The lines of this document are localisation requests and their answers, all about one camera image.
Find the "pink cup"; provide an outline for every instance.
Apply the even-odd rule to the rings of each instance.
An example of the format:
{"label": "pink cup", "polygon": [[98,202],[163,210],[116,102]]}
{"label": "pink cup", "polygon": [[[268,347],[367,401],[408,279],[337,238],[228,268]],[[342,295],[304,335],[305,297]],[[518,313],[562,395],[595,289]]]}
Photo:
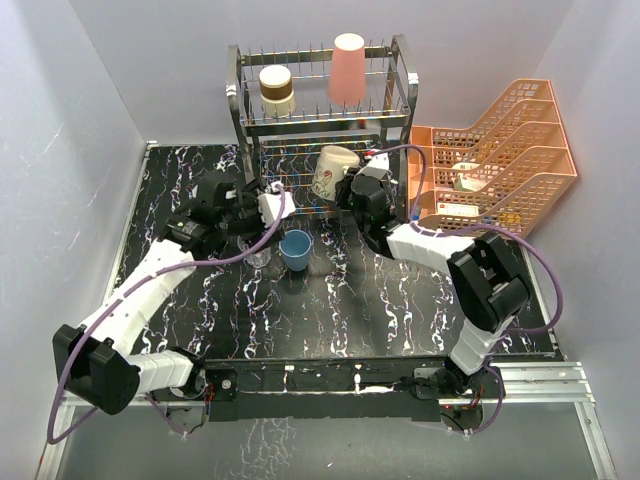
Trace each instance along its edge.
{"label": "pink cup", "polygon": [[331,58],[329,99],[343,106],[357,105],[367,95],[364,39],[355,33],[338,35]]}

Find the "orange basket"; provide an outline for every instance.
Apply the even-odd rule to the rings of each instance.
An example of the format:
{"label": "orange basket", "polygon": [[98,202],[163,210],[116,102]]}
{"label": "orange basket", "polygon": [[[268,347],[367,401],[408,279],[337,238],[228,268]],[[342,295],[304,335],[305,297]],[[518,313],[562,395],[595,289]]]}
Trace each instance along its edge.
{"label": "orange basket", "polygon": [[[418,221],[428,228],[484,223],[525,237],[577,177],[546,80],[514,82],[471,128],[413,127],[411,143],[427,155]],[[422,164],[416,152],[408,162],[412,203]]]}

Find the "paper cup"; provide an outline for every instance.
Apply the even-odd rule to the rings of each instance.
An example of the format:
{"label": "paper cup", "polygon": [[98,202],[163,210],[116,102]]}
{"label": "paper cup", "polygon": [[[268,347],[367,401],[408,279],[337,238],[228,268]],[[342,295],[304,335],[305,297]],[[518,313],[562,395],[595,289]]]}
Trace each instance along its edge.
{"label": "paper cup", "polygon": [[366,95],[364,39],[355,33],[338,35],[331,56],[329,100],[339,106],[352,106]]}
{"label": "paper cup", "polygon": [[296,109],[291,71],[284,65],[269,65],[260,72],[260,96],[267,116],[288,117]]}
{"label": "paper cup", "polygon": [[284,263],[294,272],[301,272],[311,260],[313,238],[302,230],[289,230],[280,241]]}
{"label": "paper cup", "polygon": [[360,157],[349,149],[327,145],[320,151],[311,191],[325,200],[335,201],[336,183],[344,178],[349,167],[358,167]]}

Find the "table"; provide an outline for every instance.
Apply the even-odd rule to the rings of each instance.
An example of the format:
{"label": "table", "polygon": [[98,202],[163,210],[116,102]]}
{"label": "table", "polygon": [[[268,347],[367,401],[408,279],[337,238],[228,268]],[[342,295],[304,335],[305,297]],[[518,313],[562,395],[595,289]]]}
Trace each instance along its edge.
{"label": "table", "polygon": [[[391,163],[397,165],[398,158]],[[116,283],[140,262],[199,175],[213,169],[241,178],[241,165],[235,145],[151,147]],[[397,170],[388,180],[396,183]],[[262,269],[244,262],[199,269],[151,319],[134,353],[176,345],[216,359],[445,355],[451,350],[464,316],[448,276],[373,254],[349,217],[299,216],[288,225],[313,233],[307,271],[286,269],[277,248]],[[523,260],[517,246],[512,252]],[[231,242],[222,256],[236,253]],[[518,323],[536,327],[543,322],[534,298]],[[557,354],[549,335],[508,336],[497,351]]]}

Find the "dish rack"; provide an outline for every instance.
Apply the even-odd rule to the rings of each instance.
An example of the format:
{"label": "dish rack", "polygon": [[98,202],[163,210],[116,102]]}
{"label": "dish rack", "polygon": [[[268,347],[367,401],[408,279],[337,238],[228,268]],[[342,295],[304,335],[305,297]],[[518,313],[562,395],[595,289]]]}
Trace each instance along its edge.
{"label": "dish rack", "polygon": [[[428,228],[457,230],[484,223],[525,237],[577,177],[547,80],[516,80],[472,127],[413,127],[411,142],[428,160],[418,199],[418,221]],[[458,164],[465,169],[454,168]],[[410,201],[417,195],[421,170],[419,155],[410,153]],[[461,173],[481,187],[456,190]],[[445,210],[453,205],[456,213]]]}
{"label": "dish rack", "polygon": [[[310,190],[320,150],[338,144],[365,152],[387,140],[390,128],[400,128],[400,141],[409,141],[418,98],[418,74],[404,35],[390,45],[365,46],[366,98],[356,106],[333,105],[328,81],[333,49],[259,53],[229,46],[227,99],[238,137],[247,182],[255,178],[281,180],[292,191],[298,215],[339,216],[330,202]],[[262,107],[258,75],[268,65],[285,65],[292,73],[296,109],[269,117]],[[401,153],[398,198],[407,196],[407,156]]]}

